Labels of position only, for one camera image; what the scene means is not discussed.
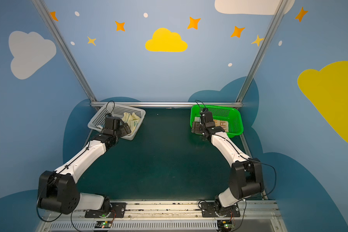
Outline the pale yellow towel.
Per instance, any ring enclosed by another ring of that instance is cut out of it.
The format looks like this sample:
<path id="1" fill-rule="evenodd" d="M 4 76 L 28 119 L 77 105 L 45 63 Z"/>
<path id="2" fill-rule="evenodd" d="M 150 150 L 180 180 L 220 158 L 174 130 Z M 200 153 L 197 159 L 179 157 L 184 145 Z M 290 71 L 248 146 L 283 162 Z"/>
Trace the pale yellow towel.
<path id="1" fill-rule="evenodd" d="M 124 123 L 127 123 L 127 125 L 129 126 L 131 133 L 135 131 L 140 120 L 141 118 L 138 117 L 135 113 L 130 114 L 128 112 L 125 112 L 122 118 L 122 121 Z"/>

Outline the colourful printed rabbit towel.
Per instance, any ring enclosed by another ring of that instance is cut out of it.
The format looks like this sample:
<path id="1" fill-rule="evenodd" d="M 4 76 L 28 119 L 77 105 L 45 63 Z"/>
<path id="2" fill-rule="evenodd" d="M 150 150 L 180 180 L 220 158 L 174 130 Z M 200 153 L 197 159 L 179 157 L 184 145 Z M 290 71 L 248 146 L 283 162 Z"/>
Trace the colourful printed rabbit towel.
<path id="1" fill-rule="evenodd" d="M 215 119 L 215 126 L 221 126 L 226 132 L 229 132 L 229 122 L 224 120 Z"/>

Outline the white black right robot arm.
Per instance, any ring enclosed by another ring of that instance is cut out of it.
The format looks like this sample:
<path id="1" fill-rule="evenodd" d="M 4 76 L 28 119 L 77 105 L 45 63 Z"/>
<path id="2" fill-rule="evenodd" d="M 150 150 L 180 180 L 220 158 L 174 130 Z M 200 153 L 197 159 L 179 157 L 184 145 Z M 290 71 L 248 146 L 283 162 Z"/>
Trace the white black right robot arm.
<path id="1" fill-rule="evenodd" d="M 217 216 L 226 216 L 239 201 L 264 191 L 261 162 L 245 154 L 231 141 L 226 131 L 216 125 L 208 108 L 201 111 L 199 121 L 192 123 L 191 132 L 206 137 L 231 168 L 229 187 L 215 197 L 214 209 Z"/>

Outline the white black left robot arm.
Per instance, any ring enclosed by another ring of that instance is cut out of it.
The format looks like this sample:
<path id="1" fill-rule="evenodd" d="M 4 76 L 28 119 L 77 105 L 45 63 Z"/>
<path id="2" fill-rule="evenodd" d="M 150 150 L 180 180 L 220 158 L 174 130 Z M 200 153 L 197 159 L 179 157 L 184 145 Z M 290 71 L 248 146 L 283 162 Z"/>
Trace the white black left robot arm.
<path id="1" fill-rule="evenodd" d="M 77 183 L 100 156 L 130 133 L 129 125 L 122 119 L 106 115 L 101 133 L 94 135 L 79 153 L 55 171 L 45 171 L 40 175 L 36 208 L 64 215 L 75 210 L 94 210 L 108 216 L 111 212 L 109 198 L 81 193 Z"/>

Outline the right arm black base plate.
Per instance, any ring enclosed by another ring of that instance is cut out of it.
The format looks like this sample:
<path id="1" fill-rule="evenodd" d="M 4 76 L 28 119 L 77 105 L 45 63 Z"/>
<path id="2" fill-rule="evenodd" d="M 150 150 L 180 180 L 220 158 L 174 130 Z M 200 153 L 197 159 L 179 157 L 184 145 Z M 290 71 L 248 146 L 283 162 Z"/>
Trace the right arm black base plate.
<path id="1" fill-rule="evenodd" d="M 198 207 L 202 213 L 203 218 L 239 218 L 241 216 L 238 205 L 222 207 L 220 203 L 200 201 L 198 203 Z"/>

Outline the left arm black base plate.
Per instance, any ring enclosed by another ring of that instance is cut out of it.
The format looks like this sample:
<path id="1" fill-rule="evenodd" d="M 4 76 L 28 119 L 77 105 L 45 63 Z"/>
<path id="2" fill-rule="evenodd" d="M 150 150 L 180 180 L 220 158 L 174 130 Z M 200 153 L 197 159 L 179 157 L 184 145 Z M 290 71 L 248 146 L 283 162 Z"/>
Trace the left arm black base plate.
<path id="1" fill-rule="evenodd" d="M 127 203 L 125 202 L 110 202 L 110 207 L 107 211 L 102 210 L 87 210 L 85 218 L 124 218 Z"/>

